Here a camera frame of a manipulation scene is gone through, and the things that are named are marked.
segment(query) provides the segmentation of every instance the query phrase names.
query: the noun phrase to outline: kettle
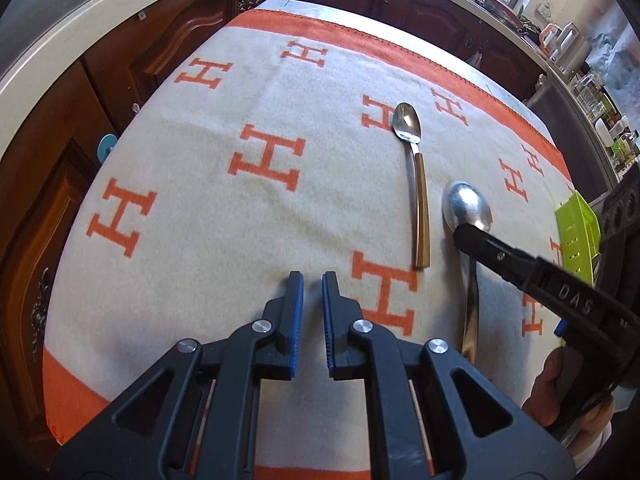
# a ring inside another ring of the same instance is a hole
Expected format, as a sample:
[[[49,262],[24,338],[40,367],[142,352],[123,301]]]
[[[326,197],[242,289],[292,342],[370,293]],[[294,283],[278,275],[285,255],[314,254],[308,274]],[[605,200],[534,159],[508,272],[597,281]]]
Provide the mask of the kettle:
[[[567,51],[569,46],[578,36],[580,36],[580,31],[578,30],[578,27],[575,26],[574,22],[567,23],[560,33],[560,36],[556,39],[556,49],[551,54],[551,61],[556,62],[558,58]]]
[[[555,23],[549,23],[542,32],[540,32],[540,50],[545,56],[549,57],[556,49],[558,36],[560,36],[560,34],[562,34],[562,29]]]
[[[580,34],[574,22],[569,22],[556,39],[556,49],[549,57],[549,61],[558,67],[564,82],[568,83],[590,53],[589,42]]]

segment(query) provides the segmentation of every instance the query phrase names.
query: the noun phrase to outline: silver spoon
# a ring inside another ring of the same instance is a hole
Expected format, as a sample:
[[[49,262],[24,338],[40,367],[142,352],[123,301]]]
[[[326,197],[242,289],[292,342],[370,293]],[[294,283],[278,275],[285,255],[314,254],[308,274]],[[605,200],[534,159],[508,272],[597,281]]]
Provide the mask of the silver spoon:
[[[418,150],[420,121],[414,107],[400,103],[394,110],[392,126],[399,139],[408,142],[414,154],[416,198],[415,267],[421,269],[430,264],[429,205],[427,204],[427,178],[424,159]]]
[[[442,214],[452,231],[462,224],[473,224],[489,232],[494,221],[491,208],[482,193],[461,180],[449,182],[442,191]],[[471,363],[476,362],[480,314],[476,261],[469,258],[469,284],[466,292],[466,321],[460,353]]]

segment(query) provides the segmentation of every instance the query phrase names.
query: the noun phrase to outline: wall outlet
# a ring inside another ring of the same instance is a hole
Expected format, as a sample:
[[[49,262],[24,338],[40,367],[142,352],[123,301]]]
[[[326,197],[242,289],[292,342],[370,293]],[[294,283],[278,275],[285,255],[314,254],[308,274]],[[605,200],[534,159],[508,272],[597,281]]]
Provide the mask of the wall outlet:
[[[549,2],[546,4],[540,4],[536,10],[540,16],[545,18],[548,22],[551,22],[551,7],[549,6]]]

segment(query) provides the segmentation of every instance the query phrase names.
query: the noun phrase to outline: screw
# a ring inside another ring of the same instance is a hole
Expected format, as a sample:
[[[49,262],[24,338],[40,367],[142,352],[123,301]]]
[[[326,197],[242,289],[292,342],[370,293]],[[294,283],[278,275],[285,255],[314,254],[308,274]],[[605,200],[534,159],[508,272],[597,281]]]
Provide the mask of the screw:
[[[444,352],[449,350],[449,345],[444,339],[432,339],[427,346],[434,354],[444,354]]]
[[[353,322],[353,329],[356,332],[366,334],[371,332],[371,330],[373,329],[373,323],[366,319],[359,319]]]
[[[258,321],[254,321],[254,324],[251,325],[251,328],[254,330],[254,332],[259,332],[261,334],[267,333],[269,330],[271,330],[271,327],[271,323],[266,319],[259,319]]]
[[[198,342],[195,339],[182,339],[178,341],[178,350],[183,354],[190,354],[194,352],[198,347]]]

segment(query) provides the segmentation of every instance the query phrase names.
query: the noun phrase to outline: orange h pattern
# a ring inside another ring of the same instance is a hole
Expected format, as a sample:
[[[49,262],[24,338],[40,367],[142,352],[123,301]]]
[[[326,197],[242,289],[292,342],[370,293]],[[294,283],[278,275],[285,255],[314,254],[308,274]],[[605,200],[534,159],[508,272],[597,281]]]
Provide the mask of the orange h pattern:
[[[140,195],[130,191],[129,189],[118,187],[117,182],[118,181],[115,178],[112,178],[107,184],[107,189],[104,190],[104,194],[102,196],[104,200],[108,200],[112,196],[120,199],[120,203],[116,209],[116,214],[113,216],[113,219],[111,219],[111,223],[109,225],[101,224],[100,215],[96,213],[93,218],[91,218],[89,228],[86,230],[86,235],[91,238],[91,236],[96,233],[107,238],[107,240],[124,247],[124,255],[127,258],[130,258],[133,255],[133,251],[136,248],[138,240],[140,239],[140,233],[138,231],[132,231],[129,235],[126,235],[123,232],[118,231],[120,220],[122,220],[124,211],[127,209],[127,205],[129,204],[139,206],[140,214],[142,216],[147,216],[151,211],[151,206],[154,204],[157,193],[155,191],[149,191],[146,195]]]
[[[375,310],[363,309],[365,317],[374,323],[395,326],[402,329],[403,335],[411,335],[414,329],[415,311],[407,309],[404,316],[390,314],[389,298],[391,296],[391,281],[405,282],[411,292],[418,290],[418,276],[414,270],[396,269],[395,267],[387,267],[379,264],[368,262],[364,259],[364,254],[360,251],[353,252],[353,262],[351,267],[351,277],[361,280],[363,274],[373,274],[379,276],[380,295],[378,297],[378,306]]]
[[[527,154],[527,161],[529,162],[529,167],[536,170],[540,175],[545,176],[542,171],[542,168],[538,165],[538,156],[535,153],[531,153],[527,148],[524,147],[524,144],[521,144],[522,149]]]
[[[191,76],[186,72],[180,72],[178,74],[178,77],[175,78],[174,82],[175,83],[181,83],[181,82],[200,83],[203,85],[208,85],[209,88],[213,90],[218,86],[218,84],[220,83],[220,81],[222,81],[222,79],[220,79],[219,77],[214,79],[205,79],[207,72],[212,68],[219,68],[220,70],[222,70],[222,72],[229,72],[229,70],[233,66],[233,63],[226,63],[226,64],[212,63],[210,61],[202,61],[199,57],[197,57],[189,63],[189,66],[196,66],[196,65],[202,66],[204,68],[200,70],[195,76]]]
[[[524,189],[520,189],[518,187],[518,183],[516,181],[516,177],[517,179],[522,182],[522,175],[520,174],[519,171],[514,170],[513,168],[510,168],[509,166],[507,166],[501,158],[498,159],[500,161],[500,167],[502,168],[503,171],[509,171],[509,173],[511,174],[511,181],[509,181],[509,179],[505,178],[504,179],[504,185],[507,187],[507,189],[509,191],[512,191],[514,193],[519,194],[521,197],[523,197],[523,199],[525,200],[525,202],[528,202],[529,199],[527,198],[527,192],[524,191]]]
[[[522,337],[526,336],[529,332],[537,332],[538,335],[542,335],[542,320],[536,323],[536,307],[542,307],[536,300],[534,300],[529,294],[522,295],[522,306],[531,307],[531,321],[527,322],[526,319],[522,320]]]
[[[378,101],[374,101],[368,95],[362,95],[362,104],[365,106],[375,106],[380,108],[382,111],[382,120],[377,121],[372,119],[367,114],[362,114],[362,126],[365,128],[370,128],[371,126],[376,126],[377,128],[382,128],[383,130],[392,131],[391,129],[391,117],[394,114],[394,108],[389,105],[385,105],[384,103],[379,103]]]
[[[302,53],[298,55],[290,52],[289,50],[284,50],[283,53],[280,54],[281,58],[294,57],[296,59],[302,59],[304,61],[315,63],[320,68],[324,66],[324,59],[313,59],[312,57],[309,57],[309,53],[317,52],[320,56],[326,56],[326,54],[329,52],[328,49],[326,48],[314,48],[312,46],[306,46],[301,43],[298,43],[297,41],[289,41],[289,43],[287,43],[287,46],[289,48],[299,48],[302,50]]]
[[[468,122],[466,121],[466,117],[464,115],[458,115],[457,113],[455,113],[455,111],[453,110],[453,106],[452,105],[456,105],[456,107],[459,110],[462,110],[462,106],[460,105],[460,103],[458,101],[454,101],[452,99],[449,99],[448,97],[445,97],[442,94],[439,94],[438,92],[436,92],[433,88],[431,89],[431,94],[434,97],[443,99],[444,102],[446,102],[446,106],[442,106],[439,102],[435,102],[436,103],[436,110],[439,112],[445,112],[447,114],[449,114],[450,116],[453,116],[457,119],[460,119],[463,123],[465,123],[465,126],[469,126]]]
[[[551,237],[549,237],[549,244],[551,248],[556,252],[556,257],[554,258],[554,262],[558,266],[562,266],[562,245],[556,244]]]
[[[248,140],[251,137],[260,139],[266,142],[266,147],[262,153],[260,164],[252,164],[242,160],[242,153],[235,152],[231,157],[231,164],[229,165],[228,173],[235,175],[238,171],[246,171],[247,173],[253,173],[259,176],[270,178],[271,180],[277,180],[283,182],[287,186],[287,190],[295,191],[298,186],[298,177],[300,176],[300,170],[290,170],[289,173],[281,173],[271,169],[271,161],[273,160],[273,153],[276,146],[283,146],[293,150],[295,156],[302,156],[305,149],[305,139],[297,138],[296,140],[284,139],[283,137],[277,137],[270,134],[265,134],[254,129],[252,124],[246,124],[242,129],[240,138],[242,140]]]

